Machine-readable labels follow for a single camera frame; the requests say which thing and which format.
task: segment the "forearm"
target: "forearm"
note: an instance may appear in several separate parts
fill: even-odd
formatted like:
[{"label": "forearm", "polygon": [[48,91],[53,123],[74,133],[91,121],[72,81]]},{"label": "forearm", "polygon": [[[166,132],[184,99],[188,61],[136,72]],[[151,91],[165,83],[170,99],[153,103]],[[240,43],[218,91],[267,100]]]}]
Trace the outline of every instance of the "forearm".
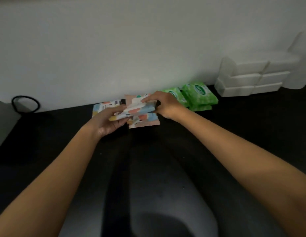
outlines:
[{"label": "forearm", "polygon": [[0,236],[57,236],[98,141],[82,128],[1,214]]},{"label": "forearm", "polygon": [[175,120],[191,131],[290,235],[306,233],[301,229],[306,226],[305,174],[194,112],[183,110]]}]

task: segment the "black cable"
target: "black cable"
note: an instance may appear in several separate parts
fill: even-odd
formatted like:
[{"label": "black cable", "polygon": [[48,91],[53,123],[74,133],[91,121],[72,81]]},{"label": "black cable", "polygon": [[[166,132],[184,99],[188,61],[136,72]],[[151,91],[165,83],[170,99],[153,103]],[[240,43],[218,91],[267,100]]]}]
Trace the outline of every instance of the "black cable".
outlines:
[{"label": "black cable", "polygon": [[[18,99],[20,99],[20,98],[28,98],[28,99],[31,99],[31,100],[33,100],[34,102],[36,102],[38,106],[37,106],[37,108],[35,108],[33,111],[30,111],[30,112],[19,111],[19,110],[17,110],[17,107],[16,107],[15,102],[14,102],[14,100],[17,99],[17,98],[18,98]],[[40,107],[41,107],[40,102],[37,101],[35,98],[30,97],[30,96],[15,96],[15,97],[12,99],[12,106],[13,106],[14,110],[15,110],[17,113],[21,114],[21,115],[30,114],[30,113],[35,113],[35,112],[36,112],[37,110],[39,110]]]}]

